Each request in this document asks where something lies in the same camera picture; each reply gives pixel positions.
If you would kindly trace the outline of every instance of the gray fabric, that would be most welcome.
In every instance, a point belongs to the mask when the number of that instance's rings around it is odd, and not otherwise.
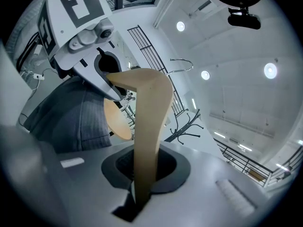
[[[104,96],[79,77],[58,86],[28,117],[24,127],[56,153],[110,146]]]

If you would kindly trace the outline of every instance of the black railing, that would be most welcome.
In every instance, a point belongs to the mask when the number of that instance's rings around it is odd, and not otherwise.
[[[285,167],[289,171],[285,171],[282,168],[276,169],[269,180],[268,186],[271,186],[286,177],[290,176],[292,172],[297,171],[303,160],[303,147],[300,146],[298,150],[281,166]]]
[[[106,0],[108,3],[110,9],[112,11],[118,10],[118,9],[124,9],[134,6],[140,6],[140,5],[151,5],[155,3],[155,0],[139,0],[135,2],[127,2],[125,0]]]
[[[218,143],[217,145],[219,146],[223,156],[229,160],[229,164],[233,165],[236,169],[249,176],[262,187],[266,187],[268,185],[273,171],[232,149],[224,143],[216,139],[214,140]]]
[[[106,0],[106,2],[111,10],[115,10],[115,0]]]
[[[166,70],[166,67],[163,61],[161,60],[158,52],[153,47],[151,41],[146,36],[144,31],[140,28],[140,26],[138,25],[137,27],[128,29],[127,31],[131,34],[132,38],[137,43],[140,51],[143,53],[149,66],[152,69],[162,72],[163,74],[167,74],[168,71]],[[178,117],[180,114],[182,114],[185,111],[185,109],[171,77],[170,76],[168,77],[174,89],[172,109],[174,111],[174,114]]]

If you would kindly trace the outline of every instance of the vent grille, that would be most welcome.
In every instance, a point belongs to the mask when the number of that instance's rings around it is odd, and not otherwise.
[[[202,9],[204,9],[206,6],[208,6],[211,3],[212,2],[210,0],[208,0],[207,2],[203,3],[198,9],[201,11]]]
[[[236,145],[239,144],[239,142],[237,140],[233,139],[233,138],[229,138],[229,141],[231,141],[232,143],[235,143]]]

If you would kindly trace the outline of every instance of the white sticker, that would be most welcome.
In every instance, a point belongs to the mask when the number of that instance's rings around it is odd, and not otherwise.
[[[42,49],[42,45],[38,44],[35,48],[34,54],[36,54],[36,55],[40,54],[41,49]]]
[[[78,158],[64,160],[64,161],[60,161],[60,162],[61,162],[61,165],[63,168],[68,168],[71,166],[76,166],[76,165],[82,164],[82,163],[84,163],[84,160],[82,158],[78,157]]]

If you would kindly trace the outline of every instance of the ceiling light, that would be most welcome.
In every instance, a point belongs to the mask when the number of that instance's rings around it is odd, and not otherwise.
[[[195,101],[194,101],[193,98],[191,99],[191,101],[193,101],[193,106],[194,106],[194,108],[197,109],[196,104],[195,104]]]
[[[221,134],[219,134],[219,133],[217,133],[217,132],[214,132],[216,135],[219,135],[220,137],[222,137],[222,138],[226,138],[224,135],[221,135]]]
[[[208,71],[204,70],[201,72],[201,77],[204,79],[204,80],[208,80],[210,78],[210,74]]]
[[[244,145],[241,145],[241,144],[240,144],[239,146],[243,147],[243,148],[246,149],[246,150],[252,151],[252,149],[249,149],[248,147],[246,147],[246,146],[244,146]]]
[[[276,166],[278,166],[279,168],[283,169],[284,171],[289,171],[286,167],[281,166],[280,164],[276,164]]]
[[[273,63],[266,64],[266,66],[264,67],[264,73],[265,76],[269,79],[275,78],[277,74],[276,66]]]
[[[177,23],[177,30],[182,32],[185,29],[185,24],[181,21]]]

